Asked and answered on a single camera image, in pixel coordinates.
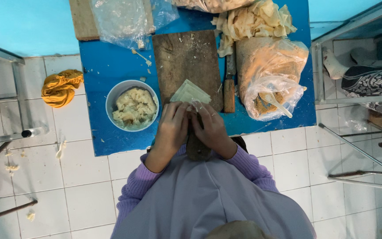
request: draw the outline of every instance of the blue table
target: blue table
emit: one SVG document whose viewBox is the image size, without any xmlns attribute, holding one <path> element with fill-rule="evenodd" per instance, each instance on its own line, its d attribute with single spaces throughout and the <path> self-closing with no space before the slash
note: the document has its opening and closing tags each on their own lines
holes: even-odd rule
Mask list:
<svg viewBox="0 0 382 239">
<path fill-rule="evenodd" d="M 309 7 L 307 1 L 276 0 L 280 7 L 287 4 L 293 17 L 293 25 L 298 28 L 289 35 L 293 41 L 301 41 L 310 48 Z M 210 24 L 216 14 L 179 9 L 180 18 L 156 34 L 214 29 Z M 139 132 L 126 132 L 114 126 L 105 111 L 106 95 L 119 82 L 127 79 L 140 79 L 144 76 L 160 98 L 156 64 L 152 50 L 139 51 L 147 57 L 152 66 L 147 72 L 145 61 L 131 53 L 131 50 L 100 41 L 79 42 L 82 65 L 84 67 L 85 91 L 87 95 L 89 118 L 91 123 L 94 152 L 96 156 L 109 155 L 129 150 L 146 149 L 151 145 L 157 131 L 161 112 L 156 121 L 147 129 Z M 225 59 L 219 58 L 221 81 L 225 77 Z M 315 96 L 313 87 L 312 58 L 301 74 L 300 85 L 307 87 L 303 97 L 294 109 L 293 118 L 283 116 L 269 122 L 250 118 L 241 102 L 236 98 L 236 112 L 221 114 L 228 135 L 241 135 L 255 132 L 267 132 L 316 125 Z"/>
</svg>

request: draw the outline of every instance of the purple sweater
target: purple sweater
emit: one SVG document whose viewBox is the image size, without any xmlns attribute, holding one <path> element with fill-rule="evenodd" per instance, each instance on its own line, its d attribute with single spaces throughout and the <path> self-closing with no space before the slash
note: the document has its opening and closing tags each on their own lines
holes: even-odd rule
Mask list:
<svg viewBox="0 0 382 239">
<path fill-rule="evenodd" d="M 175 156 L 185 153 L 186 145 L 182 145 Z M 220 155 L 216 153 L 214 155 L 223 160 Z M 148 154 L 141 156 L 142 163 L 137 169 L 132 171 L 126 185 L 122 188 L 122 196 L 119 197 L 119 203 L 117 203 L 119 216 L 117 217 L 116 226 L 120 225 L 122 220 L 138 205 L 148 189 L 150 189 L 163 173 L 163 171 L 161 173 L 153 173 L 145 167 L 144 161 L 147 156 Z M 239 145 L 234 157 L 226 160 L 226 162 L 235 166 L 247 179 L 256 184 L 259 188 L 278 192 L 275 181 L 272 179 L 272 175 L 266 167 L 259 165 L 256 156 L 248 154 Z"/>
</svg>

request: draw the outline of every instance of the blue wall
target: blue wall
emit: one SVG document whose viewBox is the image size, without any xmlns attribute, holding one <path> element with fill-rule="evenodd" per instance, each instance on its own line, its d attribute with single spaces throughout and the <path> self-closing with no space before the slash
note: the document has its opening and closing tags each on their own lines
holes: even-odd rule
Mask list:
<svg viewBox="0 0 382 239">
<path fill-rule="evenodd" d="M 0 0 L 0 47 L 23 57 L 78 54 L 68 0 Z"/>
<path fill-rule="evenodd" d="M 311 38 L 381 1 L 309 0 Z M 0 0 L 0 47 L 23 57 L 78 54 L 69 1 Z"/>
<path fill-rule="evenodd" d="M 382 0 L 309 0 L 311 38 L 315 39 L 333 30 L 345 20 L 381 2 Z"/>
</svg>

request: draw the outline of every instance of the patterned fabric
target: patterned fabric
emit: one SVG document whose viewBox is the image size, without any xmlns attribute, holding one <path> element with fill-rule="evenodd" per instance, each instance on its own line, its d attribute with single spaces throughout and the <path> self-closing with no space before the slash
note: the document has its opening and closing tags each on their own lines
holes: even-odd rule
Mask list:
<svg viewBox="0 0 382 239">
<path fill-rule="evenodd" d="M 347 97 L 382 95 L 382 67 L 353 66 L 344 74 L 341 88 Z M 382 113 L 382 102 L 360 103 Z"/>
</svg>

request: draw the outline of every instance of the plastic bag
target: plastic bag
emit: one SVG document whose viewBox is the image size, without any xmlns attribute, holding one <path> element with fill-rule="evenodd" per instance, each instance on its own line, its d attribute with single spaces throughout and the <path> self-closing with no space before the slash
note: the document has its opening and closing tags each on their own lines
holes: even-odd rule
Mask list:
<svg viewBox="0 0 382 239">
<path fill-rule="evenodd" d="M 150 49 L 149 35 L 179 18 L 164 0 L 91 0 L 100 40 L 129 49 Z"/>
<path fill-rule="evenodd" d="M 262 121 L 285 115 L 262 100 L 266 93 L 272 93 L 292 113 L 305 90 L 298 82 L 308 48 L 301 42 L 272 37 L 243 39 L 236 47 L 239 93 L 248 115 Z"/>
<path fill-rule="evenodd" d="M 202 12 L 221 13 L 249 5 L 255 0 L 172 0 L 172 4 L 191 10 Z"/>
</svg>

